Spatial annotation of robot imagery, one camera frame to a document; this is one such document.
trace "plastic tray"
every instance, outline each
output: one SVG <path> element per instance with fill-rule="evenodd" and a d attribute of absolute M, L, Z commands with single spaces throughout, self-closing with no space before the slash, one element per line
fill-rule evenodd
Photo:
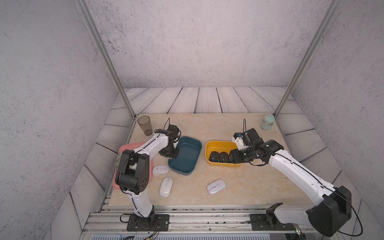
<path fill-rule="evenodd" d="M 233 164 L 233 163 L 227 163 L 227 162 L 211 162 L 209 160 L 209 156 L 213 151 L 216 151 L 218 153 L 226 152 L 230 153 L 232 149 L 237 149 L 237 146 L 234 142 L 229 141 L 209 141 L 207 142 L 207 145 L 205 146 L 205 159 L 207 160 L 207 163 L 212 166 L 221 166 L 221 167 L 240 167 L 242 163 Z"/>
<path fill-rule="evenodd" d="M 182 175 L 189 175 L 195 169 L 203 145 L 197 139 L 191 137 L 181 137 L 177 143 L 180 149 L 177 158 L 169 159 L 168 166 L 174 172 Z"/>
<path fill-rule="evenodd" d="M 121 154 L 124 150 L 133 150 L 133 149 L 136 149 L 138 147 L 141 147 L 144 143 L 146 143 L 146 142 L 125 144 L 119 148 L 119 154 Z M 115 176 L 113 177 L 113 188 L 114 189 L 120 189 L 119 185 L 117 185 L 115 183 L 116 171 L 117 171 L 117 167 L 115 169 Z M 152 161 L 149 161 L 149 181 L 148 181 L 148 183 L 150 183 L 151 180 L 152 180 Z"/>

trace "white wooden plank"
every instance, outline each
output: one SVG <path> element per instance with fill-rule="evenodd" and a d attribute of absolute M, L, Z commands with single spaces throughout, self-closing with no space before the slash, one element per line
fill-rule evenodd
<path fill-rule="evenodd" d="M 216 88 L 199 88 L 195 113 L 221 113 Z"/>
<path fill-rule="evenodd" d="M 325 148 L 325 144 L 315 130 L 287 135 L 293 156 L 301 161 Z"/>
<path fill-rule="evenodd" d="M 115 170 L 117 154 L 103 146 L 95 144 L 85 160 L 85 166 L 91 171 L 104 189 Z"/>
<path fill-rule="evenodd" d="M 124 144 L 128 130 L 127 127 L 103 125 L 96 142 L 118 152 L 119 148 Z"/>
<path fill-rule="evenodd" d="M 111 109 L 104 124 L 129 127 L 132 121 L 127 108 L 116 108 Z"/>
<path fill-rule="evenodd" d="M 280 103 L 285 89 L 282 87 L 251 87 L 257 94 L 259 94 L 267 103 L 274 109 Z M 281 113 L 303 113 L 299 105 L 295 101 L 287 101 Z"/>
<path fill-rule="evenodd" d="M 269 105 L 250 87 L 235 87 L 235 91 L 250 113 L 273 113 L 274 108 Z"/>
<path fill-rule="evenodd" d="M 127 98 L 129 101 L 137 97 L 140 93 L 144 92 L 146 88 L 125 88 L 125 94 L 127 95 Z M 124 102 L 121 99 L 120 94 L 116 97 L 115 103 L 112 106 L 112 109 L 114 108 L 124 108 Z"/>
<path fill-rule="evenodd" d="M 219 87 L 217 93 L 223 113 L 249 112 L 233 87 Z"/>
<path fill-rule="evenodd" d="M 363 233 L 361 236 L 352 237 L 353 240 L 382 240 L 384 239 L 384 230 L 373 216 L 364 201 L 361 201 L 359 218 L 362 224 Z M 356 221 L 353 235 L 359 234 L 361 231 L 359 221 Z"/>
<path fill-rule="evenodd" d="M 104 191 L 88 169 L 83 166 L 73 184 L 71 195 L 83 228 L 89 213 L 96 212 L 103 200 Z"/>
<path fill-rule="evenodd" d="M 284 134 L 292 134 L 314 129 L 304 114 L 280 114 L 277 117 Z"/>
<path fill-rule="evenodd" d="M 328 148 L 325 148 L 301 163 L 327 182 L 333 182 L 341 171 L 341 168 Z"/>
<path fill-rule="evenodd" d="M 76 215 L 76 209 L 68 193 L 51 225 L 52 240 L 78 239 L 82 228 Z"/>
<path fill-rule="evenodd" d="M 141 113 L 168 113 L 181 91 L 180 88 L 166 88 Z"/>
<path fill-rule="evenodd" d="M 165 88 L 148 88 L 130 101 L 135 114 L 140 114 L 164 89 Z"/>
<path fill-rule="evenodd" d="M 297 105 L 295 101 L 286 101 L 281 113 L 303 113 L 302 109 Z"/>
<path fill-rule="evenodd" d="M 357 212 L 359 210 L 360 206 L 360 201 L 361 197 L 359 193 L 356 191 L 355 187 L 353 184 L 350 182 L 348 177 L 345 175 L 344 172 L 341 172 L 340 175 L 336 178 L 335 182 L 333 183 L 336 187 L 344 186 L 346 187 L 352 195 L 352 206 L 355 208 L 355 211 Z M 345 232 L 347 234 L 352 234 L 353 233 L 353 228 L 355 226 L 356 222 L 356 215 L 352 211 L 352 217 L 351 219 L 348 220 L 341 228 L 341 232 Z M 344 235 L 345 240 L 351 240 L 352 237 Z"/>
<path fill-rule="evenodd" d="M 169 113 L 194 113 L 199 88 L 183 88 Z"/>

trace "computer mouse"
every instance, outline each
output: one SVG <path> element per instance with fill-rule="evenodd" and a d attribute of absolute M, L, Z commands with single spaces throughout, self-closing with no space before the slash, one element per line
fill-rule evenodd
<path fill-rule="evenodd" d="M 173 179 L 170 177 L 166 177 L 163 180 L 163 183 L 160 187 L 160 196 L 162 197 L 168 197 L 170 194 L 170 189 L 172 188 Z"/>
<path fill-rule="evenodd" d="M 167 165 L 157 165 L 152 169 L 152 174 L 154 176 L 160 176 L 167 174 L 169 172 L 169 167 Z"/>
<path fill-rule="evenodd" d="M 211 162 L 218 162 L 219 158 L 220 158 L 220 154 L 218 152 L 215 152 L 215 151 L 213 151 L 211 153 L 211 155 L 209 156 L 209 160 Z"/>
<path fill-rule="evenodd" d="M 214 181 L 213 183 L 209 184 L 207 187 L 207 190 L 209 194 L 215 194 L 220 190 L 223 190 L 226 187 L 226 183 L 224 182 L 223 179 L 219 179 Z"/>
<path fill-rule="evenodd" d="M 219 162 L 229 162 L 229 160 L 228 160 L 228 153 L 221 152 L 220 153 L 220 160 L 219 160 Z"/>

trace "brown plastic cup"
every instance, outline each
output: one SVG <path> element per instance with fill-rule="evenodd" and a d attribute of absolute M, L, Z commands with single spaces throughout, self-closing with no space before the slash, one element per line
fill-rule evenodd
<path fill-rule="evenodd" d="M 141 130 L 143 130 L 145 135 L 149 136 L 153 133 L 151 119 L 148 116 L 139 117 L 137 123 L 140 125 Z"/>

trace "bottle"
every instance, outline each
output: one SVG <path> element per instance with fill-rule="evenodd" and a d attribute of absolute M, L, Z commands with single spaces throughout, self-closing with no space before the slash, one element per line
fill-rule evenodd
<path fill-rule="evenodd" d="M 260 123 L 260 127 L 264 130 L 270 130 L 274 121 L 275 116 L 273 116 L 272 114 L 266 115 L 263 121 Z"/>

